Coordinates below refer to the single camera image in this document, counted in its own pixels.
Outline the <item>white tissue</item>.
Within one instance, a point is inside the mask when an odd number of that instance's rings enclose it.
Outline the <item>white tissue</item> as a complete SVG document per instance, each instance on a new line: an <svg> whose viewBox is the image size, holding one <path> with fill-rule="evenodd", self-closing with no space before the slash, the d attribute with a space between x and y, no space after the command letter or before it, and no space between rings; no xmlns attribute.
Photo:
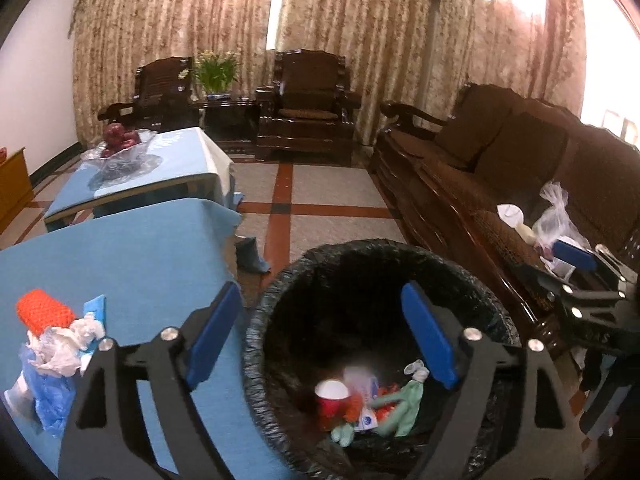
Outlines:
<svg viewBox="0 0 640 480"><path fill-rule="evenodd" d="M91 359L92 345L106 335L93 313L76 318L68 327L47 327L40 336L27 332L27 362L38 374L73 377Z"/></svg>

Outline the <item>floral beige curtains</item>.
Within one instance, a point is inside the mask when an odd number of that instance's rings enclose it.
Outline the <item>floral beige curtains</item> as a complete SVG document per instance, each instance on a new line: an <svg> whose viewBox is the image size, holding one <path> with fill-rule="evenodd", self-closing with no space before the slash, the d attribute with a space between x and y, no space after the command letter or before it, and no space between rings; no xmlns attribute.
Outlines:
<svg viewBox="0 0 640 480"><path fill-rule="evenodd" d="M274 56L344 56L374 141L378 104L444 114L467 82L496 84L579 112L586 78L582 0L76 0L73 96L80 143L98 140L99 110L134 93L134 72L168 56L238 56L251 92Z"/></svg>

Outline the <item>dark wooden side table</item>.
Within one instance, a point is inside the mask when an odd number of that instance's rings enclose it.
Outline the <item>dark wooden side table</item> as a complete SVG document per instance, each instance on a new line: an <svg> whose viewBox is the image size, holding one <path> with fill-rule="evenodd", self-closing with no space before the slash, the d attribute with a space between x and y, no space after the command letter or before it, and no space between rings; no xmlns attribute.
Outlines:
<svg viewBox="0 0 640 480"><path fill-rule="evenodd" d="M206 100L198 107L200 127L223 151L255 153L259 126L259 106L255 100Z"/></svg>

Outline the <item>green potted plant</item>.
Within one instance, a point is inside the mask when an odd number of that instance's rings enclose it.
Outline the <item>green potted plant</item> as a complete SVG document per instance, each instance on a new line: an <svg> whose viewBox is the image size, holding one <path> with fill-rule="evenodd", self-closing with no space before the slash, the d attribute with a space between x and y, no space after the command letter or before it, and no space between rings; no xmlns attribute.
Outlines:
<svg viewBox="0 0 640 480"><path fill-rule="evenodd" d="M240 62L236 52L203 50L192 56L178 56L178 79L186 82L190 92L203 90L206 98L227 99L232 84L238 80Z"/></svg>

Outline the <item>red plastic bag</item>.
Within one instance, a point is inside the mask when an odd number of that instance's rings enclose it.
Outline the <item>red plastic bag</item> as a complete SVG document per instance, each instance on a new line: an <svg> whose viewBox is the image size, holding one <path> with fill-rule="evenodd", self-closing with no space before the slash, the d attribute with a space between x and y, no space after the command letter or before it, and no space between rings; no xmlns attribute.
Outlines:
<svg viewBox="0 0 640 480"><path fill-rule="evenodd" d="M387 387L377 386L375 392L364 394L364 389L350 390L350 398L345 404L343 418L350 424L360 424L371 426L374 422L378 425L390 416L395 409L397 401L390 401L380 404L376 408L367 408L366 400L378 400L382 396L390 396L400 390L396 382L392 382Z"/></svg>

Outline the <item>blue cloth coffee table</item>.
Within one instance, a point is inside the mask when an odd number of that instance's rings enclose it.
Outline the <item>blue cloth coffee table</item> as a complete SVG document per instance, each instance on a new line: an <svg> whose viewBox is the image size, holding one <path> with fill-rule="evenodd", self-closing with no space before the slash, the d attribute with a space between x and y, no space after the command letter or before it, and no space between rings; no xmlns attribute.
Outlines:
<svg viewBox="0 0 640 480"><path fill-rule="evenodd" d="M84 210L100 218L183 197L236 207L233 162L201 128L141 137L140 144L110 159L82 155L43 217L49 232L69 226Z"/></svg>

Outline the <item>dark wooden sofa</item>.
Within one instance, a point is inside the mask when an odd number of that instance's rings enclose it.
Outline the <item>dark wooden sofa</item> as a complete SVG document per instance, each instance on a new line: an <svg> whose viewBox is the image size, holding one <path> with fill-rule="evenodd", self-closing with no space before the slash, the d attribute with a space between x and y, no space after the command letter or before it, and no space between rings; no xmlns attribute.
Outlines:
<svg viewBox="0 0 640 480"><path fill-rule="evenodd" d="M518 272L538 266L498 215L521 208L532 226L547 209L542 187L568 195L570 220L591 245L639 263L639 152L564 107L494 84L467 84L447 119L386 101L371 170L400 212L410 240L460 264L488 286L523 337L564 351L553 304Z"/></svg>

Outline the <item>red paper cup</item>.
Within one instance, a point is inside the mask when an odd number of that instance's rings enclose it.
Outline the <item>red paper cup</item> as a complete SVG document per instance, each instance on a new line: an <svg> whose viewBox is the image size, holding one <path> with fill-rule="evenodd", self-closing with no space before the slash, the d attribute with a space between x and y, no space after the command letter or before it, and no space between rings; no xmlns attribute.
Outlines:
<svg viewBox="0 0 640 480"><path fill-rule="evenodd" d="M317 399L319 427L322 431L330 431L341 423L346 402L350 393L344 382L338 379L327 379L318 382L314 387Z"/></svg>

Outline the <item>green rubber glove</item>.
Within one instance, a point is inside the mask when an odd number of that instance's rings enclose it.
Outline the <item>green rubber glove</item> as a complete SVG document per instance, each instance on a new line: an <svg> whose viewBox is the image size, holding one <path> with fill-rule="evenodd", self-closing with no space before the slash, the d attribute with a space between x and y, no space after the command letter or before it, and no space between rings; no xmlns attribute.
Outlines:
<svg viewBox="0 0 640 480"><path fill-rule="evenodd" d="M408 382L399 387L398 392L392 393L390 396L382 396L382 398L370 403L370 408L376 408L380 404L397 401L395 409L382 424L363 432L370 432L381 438L403 438L410 434L420 412L424 382L431 373L422 360L415 360L405 366L402 374L408 378ZM360 434L360 432L356 432L354 426L346 422L344 418L329 432L331 440L341 448L347 448L351 445L356 434Z"/></svg>

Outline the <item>black bin with liner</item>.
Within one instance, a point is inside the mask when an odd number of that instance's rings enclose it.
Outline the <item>black bin with liner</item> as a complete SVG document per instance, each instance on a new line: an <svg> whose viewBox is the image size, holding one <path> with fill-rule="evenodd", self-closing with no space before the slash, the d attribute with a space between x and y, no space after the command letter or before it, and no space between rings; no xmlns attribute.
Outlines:
<svg viewBox="0 0 640 480"><path fill-rule="evenodd" d="M436 306L502 344L518 331L496 296L461 266L392 240L352 240L305 252L262 293L243 349L245 397L268 444L311 479L403 479L427 447L448 400L429 380L418 418L404 438L364 434L334 443L318 421L314 386L349 366L383 386L401 385L420 356L401 311L401 291L416 282Z"/></svg>

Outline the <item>orange foam fruit net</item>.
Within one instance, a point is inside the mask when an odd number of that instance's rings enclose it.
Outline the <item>orange foam fruit net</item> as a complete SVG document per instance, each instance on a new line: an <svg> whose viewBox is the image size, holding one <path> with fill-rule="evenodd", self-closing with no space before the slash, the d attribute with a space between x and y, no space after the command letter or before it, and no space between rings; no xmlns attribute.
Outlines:
<svg viewBox="0 0 640 480"><path fill-rule="evenodd" d="M74 311L42 289L26 292L16 303L16 314L36 337L50 327L66 328L76 318Z"/></svg>

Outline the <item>red apples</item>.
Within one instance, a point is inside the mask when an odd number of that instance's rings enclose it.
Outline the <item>red apples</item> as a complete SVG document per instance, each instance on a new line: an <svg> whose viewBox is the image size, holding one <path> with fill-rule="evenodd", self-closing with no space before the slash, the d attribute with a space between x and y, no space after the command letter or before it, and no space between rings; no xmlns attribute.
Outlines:
<svg viewBox="0 0 640 480"><path fill-rule="evenodd" d="M137 131L127 130L119 122L112 122L106 126L103 141L105 145L101 153L102 157L111 157L126 148L132 148L141 143Z"/></svg>

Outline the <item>blue toothpaste box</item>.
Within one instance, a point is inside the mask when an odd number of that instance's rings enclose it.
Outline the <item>blue toothpaste box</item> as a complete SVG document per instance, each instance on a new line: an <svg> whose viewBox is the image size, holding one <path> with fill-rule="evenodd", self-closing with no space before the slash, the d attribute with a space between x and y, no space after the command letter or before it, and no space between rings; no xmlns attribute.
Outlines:
<svg viewBox="0 0 640 480"><path fill-rule="evenodd" d="M100 295L87 301L82 319L86 322L85 334L89 337L85 353L92 353L106 335L106 297Z"/></svg>

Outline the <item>wooden TV cabinet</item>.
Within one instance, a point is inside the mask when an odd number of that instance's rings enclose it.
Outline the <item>wooden TV cabinet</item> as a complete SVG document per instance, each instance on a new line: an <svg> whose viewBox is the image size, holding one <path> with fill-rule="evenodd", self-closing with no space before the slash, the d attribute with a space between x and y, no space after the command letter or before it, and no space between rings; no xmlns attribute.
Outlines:
<svg viewBox="0 0 640 480"><path fill-rule="evenodd" d="M23 207L34 198L24 150L6 156L0 167L0 230L4 232Z"/></svg>

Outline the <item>white paper cup on sofa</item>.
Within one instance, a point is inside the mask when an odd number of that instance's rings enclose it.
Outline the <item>white paper cup on sofa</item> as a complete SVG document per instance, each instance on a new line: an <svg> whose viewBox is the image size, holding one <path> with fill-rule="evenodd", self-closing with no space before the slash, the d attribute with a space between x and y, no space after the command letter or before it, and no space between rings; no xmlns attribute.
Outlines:
<svg viewBox="0 0 640 480"><path fill-rule="evenodd" d="M516 229L524 223L524 212L519 206L514 204L499 204L497 206L498 216L511 229Z"/></svg>

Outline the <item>blue plastic bag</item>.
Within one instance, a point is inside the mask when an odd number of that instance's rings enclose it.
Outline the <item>blue plastic bag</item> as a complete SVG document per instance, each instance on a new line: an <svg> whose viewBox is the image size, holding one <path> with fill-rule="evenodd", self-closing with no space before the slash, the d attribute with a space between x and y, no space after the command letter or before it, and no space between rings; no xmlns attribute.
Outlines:
<svg viewBox="0 0 640 480"><path fill-rule="evenodd" d="M35 400L35 412L42 429L52 437L61 439L75 399L74 378L40 374L32 364L35 353L24 344L18 355L22 361L26 385Z"/></svg>

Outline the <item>clear plastic bag on sofa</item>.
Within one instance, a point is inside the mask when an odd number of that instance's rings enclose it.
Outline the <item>clear plastic bag on sofa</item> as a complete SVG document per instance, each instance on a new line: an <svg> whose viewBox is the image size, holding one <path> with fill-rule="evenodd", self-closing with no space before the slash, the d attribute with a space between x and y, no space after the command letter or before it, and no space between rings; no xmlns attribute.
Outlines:
<svg viewBox="0 0 640 480"><path fill-rule="evenodd" d="M547 182L540 189L539 195L550 204L533 225L536 236L535 247L541 257L552 260L554 258L552 247L558 240L571 240L579 248L590 249L589 240L570 220L567 212L568 193L559 182Z"/></svg>

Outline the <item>glass fruit bowl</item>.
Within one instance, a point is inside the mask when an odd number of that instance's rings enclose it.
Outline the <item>glass fruit bowl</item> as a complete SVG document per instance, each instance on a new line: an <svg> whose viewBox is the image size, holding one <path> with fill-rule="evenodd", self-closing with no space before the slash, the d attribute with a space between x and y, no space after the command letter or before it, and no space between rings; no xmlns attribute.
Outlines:
<svg viewBox="0 0 640 480"><path fill-rule="evenodd" d="M91 183L95 188L102 184L115 184L126 182L133 177L148 174L162 163L163 159L150 153L152 141L157 136L156 131L134 130L140 136L141 143L126 148L111 157L102 157L101 153L105 143L81 154L82 163L96 170Z"/></svg>

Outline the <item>white medicine box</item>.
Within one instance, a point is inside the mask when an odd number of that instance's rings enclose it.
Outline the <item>white medicine box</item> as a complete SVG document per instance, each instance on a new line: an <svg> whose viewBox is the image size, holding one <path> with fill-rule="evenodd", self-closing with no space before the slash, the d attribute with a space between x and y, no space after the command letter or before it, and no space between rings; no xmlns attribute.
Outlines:
<svg viewBox="0 0 640 480"><path fill-rule="evenodd" d="M349 391L344 419L354 426L356 432L374 429L378 418L370 408L370 403L378 397L378 378L365 367L349 366L343 374L344 384Z"/></svg>

